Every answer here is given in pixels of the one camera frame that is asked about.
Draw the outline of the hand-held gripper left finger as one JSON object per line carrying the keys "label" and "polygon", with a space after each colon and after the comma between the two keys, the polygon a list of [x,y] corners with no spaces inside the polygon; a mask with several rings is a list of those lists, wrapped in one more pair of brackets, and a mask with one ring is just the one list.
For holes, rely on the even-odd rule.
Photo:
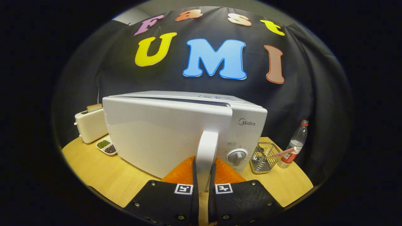
{"label": "hand-held gripper left finger", "polygon": [[198,226],[195,157],[190,156],[162,180],[149,180],[125,210],[157,226]]}

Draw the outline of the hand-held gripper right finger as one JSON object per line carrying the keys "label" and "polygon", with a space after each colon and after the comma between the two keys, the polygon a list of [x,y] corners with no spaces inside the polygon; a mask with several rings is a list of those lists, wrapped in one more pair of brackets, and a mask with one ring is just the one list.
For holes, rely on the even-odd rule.
{"label": "hand-held gripper right finger", "polygon": [[283,206],[259,180],[246,180],[215,159],[209,188],[209,223],[215,226],[267,226]]}

